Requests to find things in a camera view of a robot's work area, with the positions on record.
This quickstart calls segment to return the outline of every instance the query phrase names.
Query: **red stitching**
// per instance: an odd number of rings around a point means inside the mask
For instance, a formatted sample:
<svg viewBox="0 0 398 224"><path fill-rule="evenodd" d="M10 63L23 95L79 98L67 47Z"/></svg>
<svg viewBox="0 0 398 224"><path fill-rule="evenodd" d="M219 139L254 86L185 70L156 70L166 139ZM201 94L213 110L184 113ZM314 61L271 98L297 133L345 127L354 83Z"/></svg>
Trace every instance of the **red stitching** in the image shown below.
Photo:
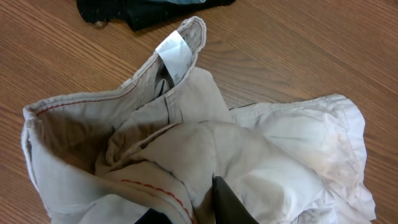
<svg viewBox="0 0 398 224"><path fill-rule="evenodd" d="M184 30L181 30L181 32L187 30L187 29L190 28L191 26L192 26L192 24L191 24L190 26L188 26L187 28L185 28ZM201 33L203 32L203 29L202 29L200 23L199 23L199 27L200 27L200 45L201 45L201 44L202 44L202 41L203 41L203 36L202 36L202 34L201 34ZM154 64L155 64L155 62L152 63L152 64L151 64L145 71L143 71L142 73L145 73L146 71L148 71L148 69L150 69ZM58 108L58 107L61 107L61 106L75 105L75 104L79 104L79 103L94 103L94 102L102 102L102 101L109 101L109 100L117 100L117 99L120 99L120 98L126 96L127 94L129 94L136 86L134 86L133 88L131 88L131 90L129 90L127 93L125 93L125 94L123 94L123 95L121 95L121 96L119 96L119 97L117 97L117 98L105 99L105 100L85 100L85 101L79 101L79 102L74 102L74 103L64 103L64 104L61 104L61 105L51 106L51 107L49 107L49 108L47 108L47 109L44 109L44 110L38 112L38 113L36 114L36 116L38 116L38 115L40 115L40 114L42 114L42 113L45 113L45 112L47 112L47 111L49 111L49 110L51 110L51 109Z"/></svg>
<svg viewBox="0 0 398 224"><path fill-rule="evenodd" d="M141 186L149 187L149 188L152 188L152 189L154 189L154 190L158 190L158 191L160 191L160 192L163 192L163 193L168 194L169 196L173 197L173 198L182 206L182 208L184 209L184 211L187 213L189 219L190 219L191 222L193 223L193 218L191 218L191 216L189 215L188 209L186 209L186 208L184 207L184 205L182 204L182 201L181 201L180 199L176 198L175 195L174 195L173 193L167 192L167 191L165 191L165 190L163 190L163 189L161 189L161 188L155 188L155 187L152 186L151 184L143 184L143 183L138 182L138 181L132 181L132 180L127 180L127 179L120 180L120 181L121 181L121 182L129 182L129 183L133 183L133 184L139 184L139 185L141 185Z"/></svg>

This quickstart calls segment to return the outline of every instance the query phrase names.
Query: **white care label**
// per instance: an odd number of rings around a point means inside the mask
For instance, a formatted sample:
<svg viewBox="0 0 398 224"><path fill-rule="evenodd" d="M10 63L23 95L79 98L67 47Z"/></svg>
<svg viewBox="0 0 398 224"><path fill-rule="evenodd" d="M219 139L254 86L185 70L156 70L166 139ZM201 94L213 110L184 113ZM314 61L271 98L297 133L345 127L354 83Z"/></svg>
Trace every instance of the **white care label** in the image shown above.
<svg viewBox="0 0 398 224"><path fill-rule="evenodd" d="M162 58L174 85L184 77L192 62L192 51L175 30L157 46L156 52Z"/></svg>

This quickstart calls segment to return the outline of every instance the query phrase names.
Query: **crumpled fabric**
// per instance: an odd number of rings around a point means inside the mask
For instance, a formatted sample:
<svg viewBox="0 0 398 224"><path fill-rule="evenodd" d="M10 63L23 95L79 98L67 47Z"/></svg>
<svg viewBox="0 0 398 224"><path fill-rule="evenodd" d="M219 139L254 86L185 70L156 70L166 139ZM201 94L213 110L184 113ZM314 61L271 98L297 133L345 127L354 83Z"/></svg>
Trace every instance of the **crumpled fabric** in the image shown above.
<svg viewBox="0 0 398 224"><path fill-rule="evenodd" d="M149 208L173 223L215 223L222 176L259 223L369 223L364 118L349 99L229 110L206 70L198 17L177 29L193 52L183 80L158 96L153 56L121 87L24 108L22 149L52 223L134 223Z"/></svg>

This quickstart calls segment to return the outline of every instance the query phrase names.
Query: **khaki pants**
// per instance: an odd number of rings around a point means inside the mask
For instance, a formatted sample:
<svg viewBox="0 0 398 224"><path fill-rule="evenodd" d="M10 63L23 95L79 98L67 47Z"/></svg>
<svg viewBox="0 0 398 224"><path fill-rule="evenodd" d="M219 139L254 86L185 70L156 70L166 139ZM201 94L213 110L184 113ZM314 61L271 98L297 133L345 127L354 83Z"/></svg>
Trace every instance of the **khaki pants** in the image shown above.
<svg viewBox="0 0 398 224"><path fill-rule="evenodd" d="M113 91L24 108L22 148L52 223L134 223L148 208L174 223L214 223L220 175L261 223L364 223L364 119L341 95L228 110L196 68L206 42L193 17L177 29L193 52L183 80L156 97L153 56Z"/></svg>

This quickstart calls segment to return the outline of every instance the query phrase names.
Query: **black fabric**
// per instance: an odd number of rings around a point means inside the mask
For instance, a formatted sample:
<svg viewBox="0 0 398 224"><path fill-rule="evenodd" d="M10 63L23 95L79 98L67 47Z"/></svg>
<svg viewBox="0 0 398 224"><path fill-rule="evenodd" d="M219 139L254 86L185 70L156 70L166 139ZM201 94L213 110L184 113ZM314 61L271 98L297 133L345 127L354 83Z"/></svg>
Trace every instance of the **black fabric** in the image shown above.
<svg viewBox="0 0 398 224"><path fill-rule="evenodd" d="M167 216L163 213L157 212L153 209L149 209L138 221L136 224L172 224L172 222L167 218Z"/></svg>
<svg viewBox="0 0 398 224"><path fill-rule="evenodd" d="M213 207L217 224L257 224L222 177L213 179Z"/></svg>
<svg viewBox="0 0 398 224"><path fill-rule="evenodd" d="M207 0L199 4L174 4L149 0L77 0L80 15L86 22L125 20L132 30L165 22L177 16L216 6L227 6L235 0Z"/></svg>

